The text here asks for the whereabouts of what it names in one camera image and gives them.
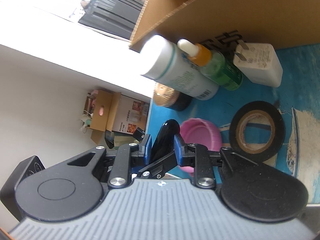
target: blue tablecloth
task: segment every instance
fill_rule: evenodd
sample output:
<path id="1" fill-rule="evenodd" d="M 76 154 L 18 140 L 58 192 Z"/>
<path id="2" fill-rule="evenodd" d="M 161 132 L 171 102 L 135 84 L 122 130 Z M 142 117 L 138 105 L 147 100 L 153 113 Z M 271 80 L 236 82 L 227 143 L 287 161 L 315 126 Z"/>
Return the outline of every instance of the blue tablecloth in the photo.
<path id="1" fill-rule="evenodd" d="M 176 112 L 151 105 L 147 133 L 154 139 L 168 119 L 182 123 L 191 117 L 213 122 L 220 127 L 223 143 L 228 143 L 228 126 L 239 108 L 251 101 L 263 100 L 279 109 L 286 135 L 275 167 L 300 179 L 309 191 L 309 202 L 320 203 L 320 44 L 276 51 L 283 68 L 279 88 L 250 82 L 246 77 L 236 91 L 219 88 L 210 100 L 193 99 L 190 106 Z M 246 129 L 249 143 L 265 143 L 268 133 L 257 128 Z M 171 174 L 187 178 L 178 167 Z"/>

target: green object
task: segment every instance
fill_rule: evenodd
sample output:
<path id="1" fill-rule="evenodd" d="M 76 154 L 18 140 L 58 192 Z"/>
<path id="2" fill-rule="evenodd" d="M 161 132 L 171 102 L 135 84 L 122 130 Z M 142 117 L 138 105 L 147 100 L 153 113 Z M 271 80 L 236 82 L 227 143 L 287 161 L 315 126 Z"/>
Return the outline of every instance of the green object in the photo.
<path id="1" fill-rule="evenodd" d="M 210 61 L 199 69 L 207 78 L 230 91 L 238 89 L 243 81 L 242 72 L 217 51 L 212 51 Z"/>

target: pink bowl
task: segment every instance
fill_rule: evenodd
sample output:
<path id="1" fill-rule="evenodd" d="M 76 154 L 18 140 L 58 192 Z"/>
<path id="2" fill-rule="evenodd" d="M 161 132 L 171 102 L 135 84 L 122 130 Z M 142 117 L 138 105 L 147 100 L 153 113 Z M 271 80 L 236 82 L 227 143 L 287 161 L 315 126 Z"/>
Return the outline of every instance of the pink bowl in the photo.
<path id="1" fill-rule="evenodd" d="M 185 143 L 199 143 L 205 145 L 210 151 L 219 151 L 222 139 L 219 129 L 207 120 L 190 118 L 180 125 L 180 135 Z M 181 170 L 193 173 L 192 167 L 179 167 Z"/>

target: white dropper tip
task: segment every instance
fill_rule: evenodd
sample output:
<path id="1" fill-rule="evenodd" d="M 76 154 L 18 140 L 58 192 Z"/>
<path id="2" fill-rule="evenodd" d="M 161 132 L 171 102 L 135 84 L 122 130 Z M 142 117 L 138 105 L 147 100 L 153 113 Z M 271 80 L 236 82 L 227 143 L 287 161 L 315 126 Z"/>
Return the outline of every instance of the white dropper tip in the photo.
<path id="1" fill-rule="evenodd" d="M 185 39 L 181 39 L 178 41 L 178 48 L 188 53 L 190 57 L 195 57 L 199 52 L 198 46 Z"/>

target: white bottle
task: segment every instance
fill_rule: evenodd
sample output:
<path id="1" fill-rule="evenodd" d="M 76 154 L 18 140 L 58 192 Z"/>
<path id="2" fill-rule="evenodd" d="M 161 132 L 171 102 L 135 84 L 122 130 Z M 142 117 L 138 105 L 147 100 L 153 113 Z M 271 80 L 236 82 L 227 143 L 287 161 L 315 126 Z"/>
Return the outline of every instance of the white bottle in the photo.
<path id="1" fill-rule="evenodd" d="M 176 44 L 155 35 L 141 49 L 140 74 L 200 100 L 212 98 L 219 86 L 202 75 Z"/>
<path id="2" fill-rule="evenodd" d="M 252 83 L 274 88 L 281 84 L 283 69 L 271 44 L 245 43 L 244 47 L 237 45 L 233 64 Z"/>

